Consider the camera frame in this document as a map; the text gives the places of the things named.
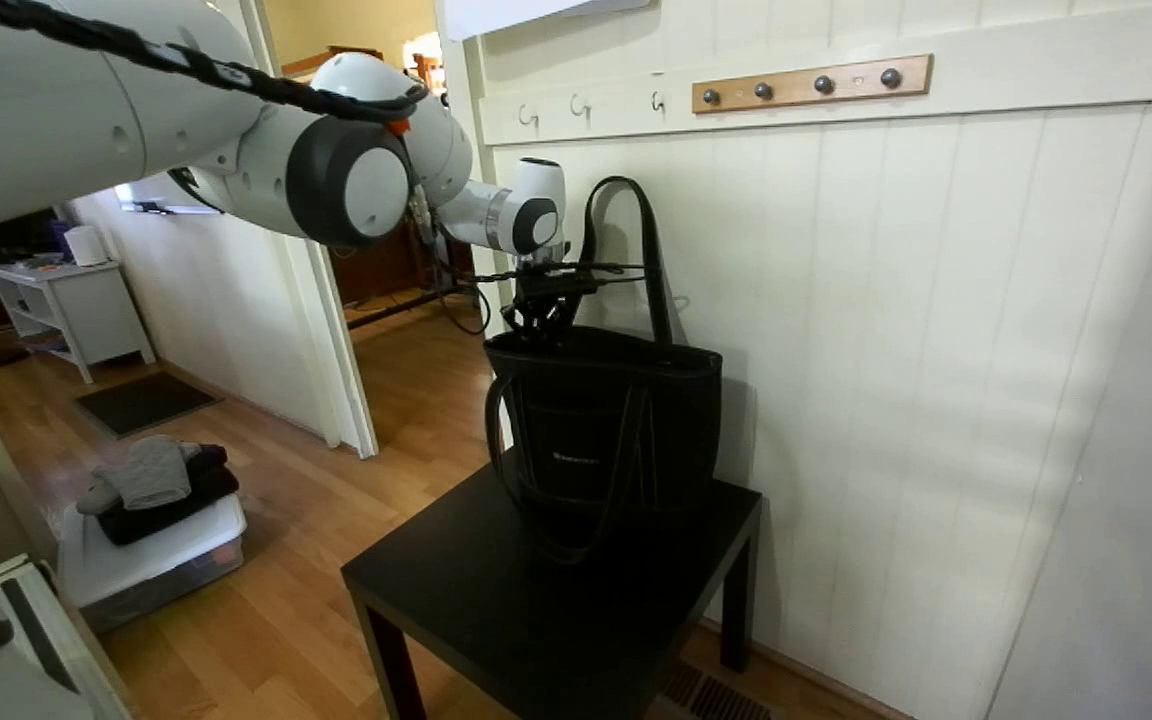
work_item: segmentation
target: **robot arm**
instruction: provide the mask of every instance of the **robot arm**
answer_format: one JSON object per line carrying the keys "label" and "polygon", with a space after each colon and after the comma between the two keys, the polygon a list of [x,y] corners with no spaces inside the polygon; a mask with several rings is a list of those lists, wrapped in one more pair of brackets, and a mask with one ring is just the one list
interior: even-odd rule
{"label": "robot arm", "polygon": [[[57,9],[251,66],[198,0]],[[313,84],[355,102],[410,88],[372,58],[335,58]],[[388,236],[414,186],[452,242],[530,258],[559,232],[559,167],[528,161],[512,188],[468,180],[468,142],[430,96],[395,132],[0,30],[0,219],[175,163],[191,163],[198,193],[230,217],[324,244]]]}
{"label": "robot arm", "polygon": [[[388,102],[410,88],[388,66],[343,51],[313,88]],[[367,244],[400,225],[410,188],[452,242],[536,258],[559,232],[565,172],[522,161],[509,188],[468,180],[468,142],[435,96],[407,118],[405,137],[380,123],[306,118],[268,104],[240,137],[235,163],[195,163],[212,205],[244,219],[335,244]]]}

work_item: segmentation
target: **white cabinet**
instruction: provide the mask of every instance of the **white cabinet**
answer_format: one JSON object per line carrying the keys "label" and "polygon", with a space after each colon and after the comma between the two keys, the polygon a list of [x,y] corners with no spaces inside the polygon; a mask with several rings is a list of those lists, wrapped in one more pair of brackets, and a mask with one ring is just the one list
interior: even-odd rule
{"label": "white cabinet", "polygon": [[0,266],[0,299],[25,349],[52,351],[80,368],[91,384],[91,363],[153,349],[119,266]]}

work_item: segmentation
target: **black side table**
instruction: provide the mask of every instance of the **black side table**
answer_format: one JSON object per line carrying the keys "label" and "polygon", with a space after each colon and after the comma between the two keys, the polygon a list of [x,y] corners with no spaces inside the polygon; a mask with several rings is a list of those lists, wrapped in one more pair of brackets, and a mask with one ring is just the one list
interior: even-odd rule
{"label": "black side table", "polygon": [[717,586],[723,663],[745,667],[755,517],[755,493],[717,482],[693,527],[556,567],[491,469],[468,476],[343,563],[388,717],[422,717],[405,634],[521,717],[643,717]]}

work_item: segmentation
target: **white wainscoting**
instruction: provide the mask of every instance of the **white wainscoting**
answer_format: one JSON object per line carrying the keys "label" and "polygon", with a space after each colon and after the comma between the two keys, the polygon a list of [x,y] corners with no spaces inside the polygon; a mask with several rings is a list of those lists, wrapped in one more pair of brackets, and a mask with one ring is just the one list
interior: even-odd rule
{"label": "white wainscoting", "polygon": [[[789,58],[991,58],[1028,30],[1040,58],[1138,62],[1130,23],[1152,36],[1152,9],[668,0],[465,50],[487,178],[550,157],[566,217],[610,172],[656,201],[683,337],[727,357],[718,473],[770,508],[755,640],[915,717],[982,717],[1152,262],[1144,80],[1113,96],[1077,66],[1046,96],[1016,84],[986,108],[1007,68],[981,62],[945,80],[977,102],[945,113],[775,113],[717,119],[723,132],[680,104],[647,127],[651,108],[623,92],[609,108],[632,123],[579,137],[539,119],[530,142],[491,104],[674,92],[668,75]],[[1113,51],[1092,30],[1119,32]],[[632,292],[591,319],[647,329]]]}

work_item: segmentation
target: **doormat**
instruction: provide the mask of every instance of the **doormat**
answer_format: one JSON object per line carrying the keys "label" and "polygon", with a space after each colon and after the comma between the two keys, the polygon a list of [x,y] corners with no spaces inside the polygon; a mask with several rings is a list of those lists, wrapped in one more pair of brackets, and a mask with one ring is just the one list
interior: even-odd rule
{"label": "doormat", "polygon": [[167,373],[155,373],[155,377],[144,377],[133,384],[114,384],[114,388],[80,396],[77,403],[87,416],[95,416],[108,432],[128,435],[128,432],[140,432],[147,425],[204,410],[204,403],[212,403],[212,396],[167,377]]}

